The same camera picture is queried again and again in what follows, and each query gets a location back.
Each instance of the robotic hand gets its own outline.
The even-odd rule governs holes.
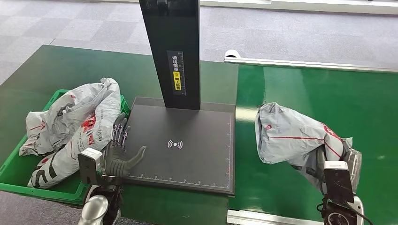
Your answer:
[[[361,154],[342,140],[344,155],[341,161],[326,161],[323,151],[317,149],[320,190],[323,202],[317,206],[325,225],[363,225],[364,220],[373,223],[364,215],[362,201],[355,194],[359,182]]]
[[[91,185],[78,225],[115,225],[120,218],[122,178],[142,159],[146,150],[143,146],[136,156],[125,158],[124,144],[130,130],[125,127],[125,116],[122,113],[115,120],[112,140],[104,154],[91,148],[78,154],[82,181]]]

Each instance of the crumpled plastic bag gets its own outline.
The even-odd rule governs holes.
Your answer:
[[[351,166],[353,190],[356,190],[361,154],[352,149],[352,138],[341,139],[325,124],[275,102],[260,106],[255,132],[257,152],[263,163],[287,161],[312,185],[326,193],[323,164],[319,165],[317,159],[323,156],[327,161],[344,160]],[[348,145],[347,150],[342,141]]]
[[[101,150],[112,138],[120,114],[120,90],[112,78],[68,91],[45,112],[26,118],[28,140],[23,155],[47,155],[37,165],[28,187],[49,188],[79,169],[77,154],[87,147]]]

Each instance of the gray glove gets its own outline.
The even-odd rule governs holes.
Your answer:
[[[127,139],[127,134],[130,131],[130,126],[127,124],[126,114],[120,114],[114,123],[112,140],[107,146],[105,152],[105,174],[124,177],[129,174],[129,170],[133,168],[144,156],[146,146],[142,146],[137,155],[130,159],[125,159],[124,143]]]

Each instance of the yellow label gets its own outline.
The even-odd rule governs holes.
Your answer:
[[[174,88],[176,90],[181,90],[180,72],[174,71],[173,77],[174,77]]]

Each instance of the black sticker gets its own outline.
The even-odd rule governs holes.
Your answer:
[[[182,51],[167,51],[167,57],[171,80],[173,81],[173,94],[185,96],[184,54]]]

